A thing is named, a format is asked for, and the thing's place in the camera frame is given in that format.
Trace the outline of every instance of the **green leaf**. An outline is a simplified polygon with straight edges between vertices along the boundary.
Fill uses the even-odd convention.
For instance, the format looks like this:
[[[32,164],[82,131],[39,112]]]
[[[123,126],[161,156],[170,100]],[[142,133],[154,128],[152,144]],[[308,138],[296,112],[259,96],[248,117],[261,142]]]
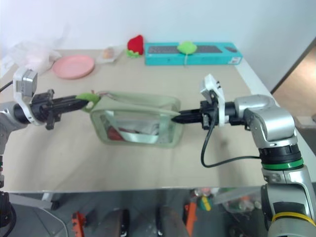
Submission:
[[[177,47],[177,49],[183,54],[193,54],[197,48],[198,47],[191,41],[185,41]]]

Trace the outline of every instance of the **yellow object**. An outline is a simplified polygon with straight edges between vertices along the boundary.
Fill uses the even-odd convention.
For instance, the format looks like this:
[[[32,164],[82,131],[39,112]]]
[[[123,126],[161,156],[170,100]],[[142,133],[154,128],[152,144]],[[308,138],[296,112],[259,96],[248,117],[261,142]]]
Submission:
[[[303,220],[308,221],[309,223],[311,223],[313,226],[316,227],[315,222],[308,216],[303,215],[301,213],[296,213],[296,212],[280,212],[276,215],[273,216],[272,218],[272,222],[275,221],[277,218],[282,217],[282,216],[289,216],[289,217],[295,217],[295,218],[301,218]]]
[[[206,211],[210,211],[211,210],[211,205],[209,204],[209,201],[208,201],[207,197],[203,196],[202,197],[202,202],[204,204],[205,210]]]

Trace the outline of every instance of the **orange object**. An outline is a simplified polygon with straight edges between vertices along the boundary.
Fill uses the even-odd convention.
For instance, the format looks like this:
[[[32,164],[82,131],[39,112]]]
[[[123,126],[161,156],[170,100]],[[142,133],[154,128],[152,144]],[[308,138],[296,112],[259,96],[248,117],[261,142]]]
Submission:
[[[197,220],[196,210],[197,204],[195,202],[190,202],[188,205],[184,206],[186,212],[186,228],[189,233],[189,236],[192,236],[194,222]]]
[[[86,218],[78,211],[72,215],[71,222],[73,223],[73,231],[75,237],[84,237],[83,226],[85,225]]]

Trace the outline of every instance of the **yellow band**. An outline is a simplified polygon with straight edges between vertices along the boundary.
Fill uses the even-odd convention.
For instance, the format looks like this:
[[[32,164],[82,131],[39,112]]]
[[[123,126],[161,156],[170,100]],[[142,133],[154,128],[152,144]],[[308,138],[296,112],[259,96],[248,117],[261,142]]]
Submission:
[[[273,216],[272,222],[275,221],[277,218],[282,217],[282,216],[291,216],[291,217],[301,218],[301,219],[308,221],[309,223],[311,223],[313,226],[316,227],[315,222],[310,217],[303,215],[301,213],[296,213],[296,212],[280,212],[280,213]]]

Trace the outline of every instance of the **plastic bag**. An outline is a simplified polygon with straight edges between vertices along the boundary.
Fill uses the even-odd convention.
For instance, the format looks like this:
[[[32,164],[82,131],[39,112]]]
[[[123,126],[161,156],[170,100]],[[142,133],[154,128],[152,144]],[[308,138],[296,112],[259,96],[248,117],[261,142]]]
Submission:
[[[96,63],[112,63],[119,57],[123,50],[123,45],[107,47],[106,49],[101,51],[100,55],[96,59]]]
[[[61,54],[53,50],[52,43],[23,41],[9,50],[10,57],[19,67],[26,67],[38,74],[51,68]]]

